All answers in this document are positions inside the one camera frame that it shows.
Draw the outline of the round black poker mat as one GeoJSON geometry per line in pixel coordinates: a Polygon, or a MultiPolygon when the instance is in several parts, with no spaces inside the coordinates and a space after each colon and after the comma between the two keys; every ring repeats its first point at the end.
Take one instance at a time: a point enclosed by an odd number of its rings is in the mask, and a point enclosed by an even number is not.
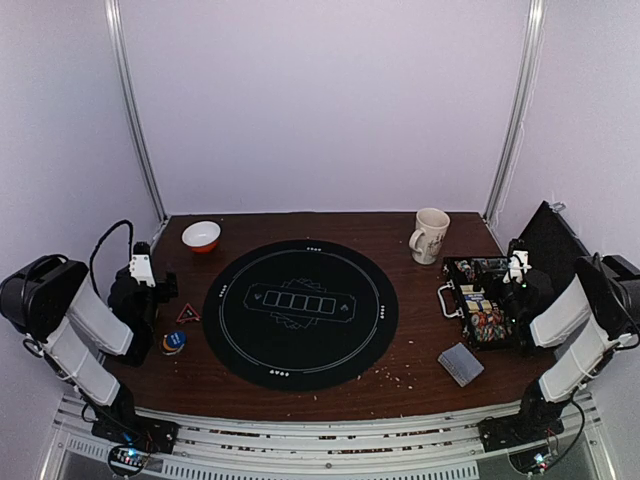
{"type": "Polygon", "coordinates": [[[371,259],[340,244],[288,240],[231,262],[202,311],[206,340],[233,374],[306,392],[357,378],[397,330],[396,291],[371,259]]]}

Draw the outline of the black poker chip case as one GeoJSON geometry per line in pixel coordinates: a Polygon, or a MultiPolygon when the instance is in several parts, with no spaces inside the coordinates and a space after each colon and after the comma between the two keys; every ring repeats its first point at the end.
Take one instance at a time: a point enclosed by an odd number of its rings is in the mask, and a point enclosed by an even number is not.
{"type": "Polygon", "coordinates": [[[437,290],[442,314],[460,322],[462,338],[478,351],[539,348],[532,320],[569,286],[574,262],[588,254],[561,215],[564,205],[544,201],[507,254],[446,257],[437,290]]]}

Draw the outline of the orange white bowl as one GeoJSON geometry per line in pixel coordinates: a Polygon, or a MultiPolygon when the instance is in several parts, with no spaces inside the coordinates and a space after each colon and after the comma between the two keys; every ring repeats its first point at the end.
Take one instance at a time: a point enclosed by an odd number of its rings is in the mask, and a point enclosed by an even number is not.
{"type": "Polygon", "coordinates": [[[213,221],[200,221],[189,225],[181,240],[192,252],[206,254],[213,251],[220,240],[221,227],[213,221]]]}

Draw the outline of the right aluminium frame post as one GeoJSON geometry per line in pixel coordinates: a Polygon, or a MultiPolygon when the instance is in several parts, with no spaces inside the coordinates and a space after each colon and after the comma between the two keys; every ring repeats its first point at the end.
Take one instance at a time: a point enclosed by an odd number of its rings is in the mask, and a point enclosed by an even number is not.
{"type": "Polygon", "coordinates": [[[498,224],[499,214],[506,201],[506,195],[516,165],[526,111],[534,89],[545,12],[545,1],[531,0],[529,2],[521,61],[511,112],[497,170],[484,212],[485,223],[490,227],[496,227],[498,224]]]}

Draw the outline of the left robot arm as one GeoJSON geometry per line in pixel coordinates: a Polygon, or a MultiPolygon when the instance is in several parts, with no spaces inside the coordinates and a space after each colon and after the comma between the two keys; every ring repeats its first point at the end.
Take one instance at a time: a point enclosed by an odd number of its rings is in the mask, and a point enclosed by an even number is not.
{"type": "Polygon", "coordinates": [[[156,280],[146,254],[134,255],[118,271],[106,300],[85,263],[54,254],[2,281],[1,314],[23,335],[25,348],[44,358],[93,410],[94,436],[169,453],[177,424],[137,414],[131,390],[86,343],[125,365],[141,366],[155,343],[158,307],[176,295],[175,276],[156,280]]]}

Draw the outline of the red black triangle token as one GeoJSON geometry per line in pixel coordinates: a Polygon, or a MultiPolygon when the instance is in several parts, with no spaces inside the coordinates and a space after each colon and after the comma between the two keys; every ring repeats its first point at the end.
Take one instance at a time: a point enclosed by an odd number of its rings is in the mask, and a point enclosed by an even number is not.
{"type": "Polygon", "coordinates": [[[190,303],[186,303],[176,319],[176,323],[181,325],[189,322],[199,322],[201,320],[198,312],[191,306],[190,303]]]}

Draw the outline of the grey card deck box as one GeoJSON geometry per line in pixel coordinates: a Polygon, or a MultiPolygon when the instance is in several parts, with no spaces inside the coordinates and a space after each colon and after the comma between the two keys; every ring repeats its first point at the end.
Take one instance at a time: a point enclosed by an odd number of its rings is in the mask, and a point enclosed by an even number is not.
{"type": "Polygon", "coordinates": [[[484,371],[484,366],[462,343],[443,351],[437,361],[460,387],[469,385],[484,371]]]}

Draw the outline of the orange big blind button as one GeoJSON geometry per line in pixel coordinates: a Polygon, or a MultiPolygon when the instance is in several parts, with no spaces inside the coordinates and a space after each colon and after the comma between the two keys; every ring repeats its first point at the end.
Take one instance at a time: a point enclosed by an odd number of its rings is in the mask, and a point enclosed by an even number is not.
{"type": "Polygon", "coordinates": [[[165,335],[160,342],[160,349],[163,355],[171,356],[179,353],[184,347],[184,341],[180,337],[165,335]]]}

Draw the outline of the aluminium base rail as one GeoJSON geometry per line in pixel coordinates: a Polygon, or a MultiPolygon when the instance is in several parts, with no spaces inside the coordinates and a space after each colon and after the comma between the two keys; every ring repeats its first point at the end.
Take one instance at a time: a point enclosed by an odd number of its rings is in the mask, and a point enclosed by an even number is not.
{"type": "Polygon", "coordinates": [[[546,479],[617,479],[591,395],[563,413],[565,430],[490,452],[480,421],[510,415],[517,403],[396,419],[266,422],[141,409],[177,424],[174,450],[145,462],[138,479],[520,479],[516,457],[544,447],[570,450],[546,479]]]}

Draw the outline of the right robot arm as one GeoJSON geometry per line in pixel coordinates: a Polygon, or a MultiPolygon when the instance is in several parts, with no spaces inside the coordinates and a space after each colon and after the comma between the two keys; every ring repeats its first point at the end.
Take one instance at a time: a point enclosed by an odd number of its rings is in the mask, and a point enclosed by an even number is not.
{"type": "Polygon", "coordinates": [[[527,387],[516,414],[478,424],[487,450],[561,433],[560,416],[580,387],[616,352],[639,346],[639,268],[620,255],[594,254],[578,258],[574,269],[570,284],[530,324],[535,346],[565,351],[527,387]]]}

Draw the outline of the cream ceramic mug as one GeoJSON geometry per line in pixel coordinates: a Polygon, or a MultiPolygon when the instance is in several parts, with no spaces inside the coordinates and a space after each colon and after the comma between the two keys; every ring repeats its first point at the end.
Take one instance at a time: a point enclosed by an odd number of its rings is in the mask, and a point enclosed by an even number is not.
{"type": "Polygon", "coordinates": [[[409,249],[415,262],[432,265],[436,262],[450,225],[450,217],[436,208],[423,208],[416,213],[415,229],[409,238],[409,249]]]}

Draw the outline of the blue small blind button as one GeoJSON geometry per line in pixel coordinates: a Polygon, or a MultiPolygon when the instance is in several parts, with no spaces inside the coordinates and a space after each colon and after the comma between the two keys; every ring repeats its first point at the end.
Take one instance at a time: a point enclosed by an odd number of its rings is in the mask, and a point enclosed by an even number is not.
{"type": "Polygon", "coordinates": [[[186,339],[183,331],[174,331],[164,336],[163,346],[167,351],[178,351],[185,346],[186,339]]]}

